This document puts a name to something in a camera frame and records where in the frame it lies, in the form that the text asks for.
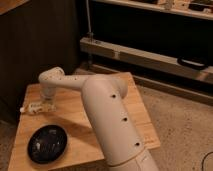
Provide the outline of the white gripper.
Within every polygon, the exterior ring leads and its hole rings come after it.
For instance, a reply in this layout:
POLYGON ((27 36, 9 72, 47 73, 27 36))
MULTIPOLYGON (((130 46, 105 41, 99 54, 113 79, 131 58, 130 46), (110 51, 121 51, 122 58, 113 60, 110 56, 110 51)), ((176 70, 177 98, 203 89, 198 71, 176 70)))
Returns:
POLYGON ((54 87, 46 87, 42 86, 41 87, 41 98, 43 99, 42 101, 42 108, 44 110, 49 109, 49 101, 52 100, 55 96, 55 88, 54 87))

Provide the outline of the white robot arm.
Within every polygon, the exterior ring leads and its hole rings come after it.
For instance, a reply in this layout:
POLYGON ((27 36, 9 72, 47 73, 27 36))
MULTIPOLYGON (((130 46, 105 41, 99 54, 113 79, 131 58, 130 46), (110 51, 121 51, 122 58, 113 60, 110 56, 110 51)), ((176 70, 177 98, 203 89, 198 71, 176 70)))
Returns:
POLYGON ((105 74, 66 75, 60 67, 42 72, 38 80, 44 101, 52 100, 57 88, 81 93, 109 171, 159 171, 123 103, 128 92, 124 80, 105 74))

